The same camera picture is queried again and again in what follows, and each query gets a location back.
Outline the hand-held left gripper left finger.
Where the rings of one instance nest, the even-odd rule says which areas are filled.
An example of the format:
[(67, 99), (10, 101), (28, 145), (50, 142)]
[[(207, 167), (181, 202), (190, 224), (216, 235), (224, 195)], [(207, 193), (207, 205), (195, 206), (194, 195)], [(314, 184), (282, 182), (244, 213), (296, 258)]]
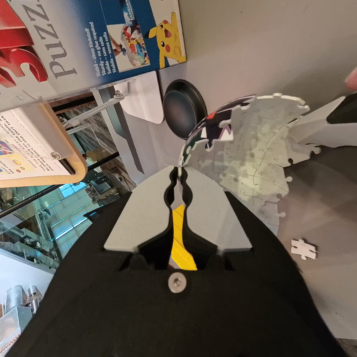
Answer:
[(173, 245), (171, 204), (178, 168), (167, 166), (131, 193), (104, 244), (107, 251), (142, 255), (156, 270), (165, 270)]

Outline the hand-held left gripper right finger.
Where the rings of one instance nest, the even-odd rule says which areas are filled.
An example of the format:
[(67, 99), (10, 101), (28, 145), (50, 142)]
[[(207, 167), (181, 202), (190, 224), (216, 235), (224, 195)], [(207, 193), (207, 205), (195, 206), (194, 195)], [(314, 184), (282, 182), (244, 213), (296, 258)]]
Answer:
[(194, 168), (182, 168), (180, 183), (185, 204), (182, 240), (198, 270), (210, 258), (248, 252), (252, 244), (223, 188)]

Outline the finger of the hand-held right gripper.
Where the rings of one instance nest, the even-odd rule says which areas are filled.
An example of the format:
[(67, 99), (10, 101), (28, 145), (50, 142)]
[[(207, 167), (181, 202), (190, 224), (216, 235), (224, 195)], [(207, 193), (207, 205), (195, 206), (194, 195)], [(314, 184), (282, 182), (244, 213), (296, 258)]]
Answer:
[(293, 125), (291, 136), (300, 144), (314, 144), (336, 148), (357, 145), (357, 123), (329, 124), (327, 116), (346, 97), (340, 97), (327, 105), (303, 116)]

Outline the half-built puzzle ball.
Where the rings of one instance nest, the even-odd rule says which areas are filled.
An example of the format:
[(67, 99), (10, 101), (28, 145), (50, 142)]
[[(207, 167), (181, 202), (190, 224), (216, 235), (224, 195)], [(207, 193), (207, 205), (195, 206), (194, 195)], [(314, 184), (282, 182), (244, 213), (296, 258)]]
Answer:
[(284, 168), (319, 154), (289, 131), (310, 110), (301, 98), (275, 93), (244, 96), (213, 111), (190, 132), (179, 167), (195, 168), (229, 191), (275, 235), (279, 200), (292, 177)]

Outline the white puzzle piece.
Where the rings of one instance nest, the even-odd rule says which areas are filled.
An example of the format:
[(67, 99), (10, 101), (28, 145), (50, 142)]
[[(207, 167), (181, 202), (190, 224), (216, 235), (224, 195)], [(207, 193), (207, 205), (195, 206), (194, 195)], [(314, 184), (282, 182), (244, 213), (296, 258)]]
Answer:
[(307, 258), (316, 260), (317, 258), (317, 248), (305, 242), (303, 239), (291, 240), (291, 254), (299, 255), (302, 260)]

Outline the blue puzzle box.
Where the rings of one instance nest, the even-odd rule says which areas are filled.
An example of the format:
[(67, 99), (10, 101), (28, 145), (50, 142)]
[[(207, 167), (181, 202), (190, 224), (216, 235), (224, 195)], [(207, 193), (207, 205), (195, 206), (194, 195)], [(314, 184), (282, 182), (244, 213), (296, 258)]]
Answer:
[(1, 112), (186, 62), (178, 1), (1, 0)]

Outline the person's right hand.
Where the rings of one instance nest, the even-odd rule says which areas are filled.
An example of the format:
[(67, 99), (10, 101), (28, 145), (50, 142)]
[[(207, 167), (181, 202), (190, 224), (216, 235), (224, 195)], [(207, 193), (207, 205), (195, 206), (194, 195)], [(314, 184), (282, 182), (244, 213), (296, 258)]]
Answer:
[(351, 73), (345, 79), (345, 86), (348, 90), (357, 91), (357, 67), (355, 67)]

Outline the wooden sign board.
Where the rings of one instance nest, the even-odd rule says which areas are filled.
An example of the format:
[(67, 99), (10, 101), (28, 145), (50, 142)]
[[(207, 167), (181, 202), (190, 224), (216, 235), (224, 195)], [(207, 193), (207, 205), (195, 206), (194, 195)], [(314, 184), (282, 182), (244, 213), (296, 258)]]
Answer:
[(74, 170), (73, 175), (57, 175), (57, 176), (44, 176), (44, 177), (33, 177), (33, 178), (22, 178), (0, 181), (0, 187), (11, 188), (11, 187), (28, 187), (28, 186), (45, 186), (45, 185), (57, 185), (57, 184), (73, 184), (81, 181), (87, 174), (87, 163), (82, 157), (82, 154), (77, 149), (76, 145), (70, 138), (69, 134), (66, 132), (60, 120), (57, 118), (54, 111), (48, 104), (40, 104), (48, 112), (48, 116), (51, 121), (57, 125), (57, 133), (70, 147), (70, 156), (66, 159), (67, 163)]

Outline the black pole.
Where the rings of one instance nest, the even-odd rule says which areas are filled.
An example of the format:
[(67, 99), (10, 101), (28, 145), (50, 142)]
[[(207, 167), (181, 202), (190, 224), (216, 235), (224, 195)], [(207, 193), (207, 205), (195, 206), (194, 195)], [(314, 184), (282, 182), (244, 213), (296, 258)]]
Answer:
[[(109, 155), (108, 157), (106, 157), (106, 158), (104, 158), (104, 159), (98, 161), (97, 163), (94, 163), (94, 164), (88, 166), (88, 167), (87, 167), (87, 173), (93, 171), (95, 168), (100, 167), (102, 164), (105, 164), (105, 163), (107, 163), (107, 162), (109, 162), (109, 161), (111, 161), (111, 160), (113, 160), (113, 159), (119, 157), (119, 155), (120, 155), (120, 154), (119, 154), (119, 152), (117, 151), (117, 152), (115, 152), (115, 153)], [(52, 191), (58, 189), (58, 188), (59, 188), (60, 186), (62, 186), (62, 185), (64, 185), (64, 184), (51, 185), (51, 186), (49, 186), (49, 187), (47, 187), (47, 188), (41, 190), (40, 192), (35, 193), (34, 195), (29, 196), (29, 197), (26, 198), (26, 199), (23, 199), (22, 201), (20, 201), (20, 202), (18, 202), (18, 203), (16, 203), (16, 204), (12, 205), (11, 207), (9, 207), (9, 208), (7, 208), (7, 209), (1, 211), (1, 212), (0, 212), (0, 218), (2, 219), (2, 218), (4, 218), (4, 217), (8, 216), (9, 214), (14, 213), (14, 212), (17, 211), (18, 209), (21, 209), (21, 208), (25, 207), (26, 205), (28, 205), (29, 203), (32, 203), (32, 202), (34, 202), (35, 200), (37, 200), (37, 199), (39, 199), (39, 198), (42, 198), (43, 196), (45, 196), (45, 195), (51, 193)]]

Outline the black round stand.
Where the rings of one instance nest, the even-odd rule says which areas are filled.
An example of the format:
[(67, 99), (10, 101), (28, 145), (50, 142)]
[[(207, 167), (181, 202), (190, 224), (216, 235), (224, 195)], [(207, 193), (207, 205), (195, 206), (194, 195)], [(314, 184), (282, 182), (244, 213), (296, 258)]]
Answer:
[(208, 112), (198, 89), (184, 79), (177, 79), (165, 91), (163, 115), (170, 130), (180, 139), (187, 140)]

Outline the laminated instruction sheet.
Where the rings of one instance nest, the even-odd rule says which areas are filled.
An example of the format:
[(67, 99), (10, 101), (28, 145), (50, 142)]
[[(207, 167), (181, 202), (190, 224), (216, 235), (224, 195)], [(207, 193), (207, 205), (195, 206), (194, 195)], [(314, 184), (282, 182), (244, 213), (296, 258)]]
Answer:
[(48, 112), (32, 105), (0, 115), (1, 181), (73, 175), (70, 147), (56, 131)]

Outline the dark table edge rail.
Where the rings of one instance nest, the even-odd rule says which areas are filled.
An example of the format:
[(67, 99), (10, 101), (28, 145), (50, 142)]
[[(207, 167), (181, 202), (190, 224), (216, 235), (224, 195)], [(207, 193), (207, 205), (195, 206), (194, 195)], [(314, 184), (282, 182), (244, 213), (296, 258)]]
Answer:
[[(103, 101), (104, 104), (108, 103), (110, 99), (113, 99), (115, 96), (115, 89), (114, 86), (107, 87), (104, 89), (99, 89), (99, 94), (100, 97)], [(140, 171), (142, 174), (144, 174), (143, 167), (141, 165), (139, 156), (136, 151), (136, 147), (134, 144), (134, 141), (132, 139), (132, 135), (130, 133), (130, 129), (124, 114), (124, 110), (122, 109), (122, 106), (120, 102), (109, 105), (106, 108), (106, 112), (109, 116), (110, 122), (114, 128), (114, 131), (116, 132), (117, 135), (121, 136), (127, 141), (128, 147), (131, 151), (135, 166), (138, 171)]]

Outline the silver ventilation duct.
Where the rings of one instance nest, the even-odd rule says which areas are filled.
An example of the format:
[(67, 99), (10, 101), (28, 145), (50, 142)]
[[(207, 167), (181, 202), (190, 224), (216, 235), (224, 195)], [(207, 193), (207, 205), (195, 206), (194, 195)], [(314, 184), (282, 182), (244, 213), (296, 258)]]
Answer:
[(23, 332), (37, 312), (42, 301), (42, 293), (35, 285), (28, 288), (28, 294), (21, 285), (6, 291), (4, 314), (0, 319), (1, 341)]

